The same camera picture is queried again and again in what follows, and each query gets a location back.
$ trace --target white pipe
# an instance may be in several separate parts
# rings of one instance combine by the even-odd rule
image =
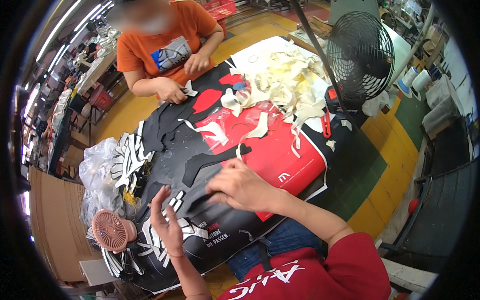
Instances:
[[[422,30],[420,31],[420,33],[417,37],[417,41],[415,42],[415,44],[413,44],[412,50],[410,50],[410,53],[407,55],[407,57],[405,58],[402,65],[393,74],[392,78],[390,79],[390,82],[388,83],[388,86],[391,86],[392,83],[395,82],[395,80],[403,72],[403,69],[407,66],[408,62],[412,59],[413,55],[415,54],[418,47],[420,46],[420,43],[423,41],[423,37],[427,34],[428,29],[430,28],[430,25],[432,24],[434,14],[435,14],[435,12],[433,11],[433,4],[432,4],[430,6],[430,11],[428,12],[427,19],[425,20],[425,24],[423,25],[423,28],[422,28]]]

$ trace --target logo on mat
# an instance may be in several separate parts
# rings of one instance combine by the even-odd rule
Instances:
[[[287,179],[287,177],[290,177],[290,174],[282,173],[280,174],[280,176],[278,176],[278,179],[280,180],[280,182],[283,182],[284,180]]]

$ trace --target graphic print on t-shirt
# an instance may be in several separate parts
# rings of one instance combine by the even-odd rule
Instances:
[[[180,36],[170,44],[150,54],[160,73],[187,61],[192,54],[187,40]]]

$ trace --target white thread spool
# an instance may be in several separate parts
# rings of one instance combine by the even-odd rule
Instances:
[[[430,82],[430,74],[427,70],[423,70],[420,74],[413,80],[412,87],[414,90],[419,91],[423,89]]]
[[[405,86],[411,86],[415,77],[417,77],[419,71],[415,67],[410,67],[410,70],[403,76],[402,81]]]

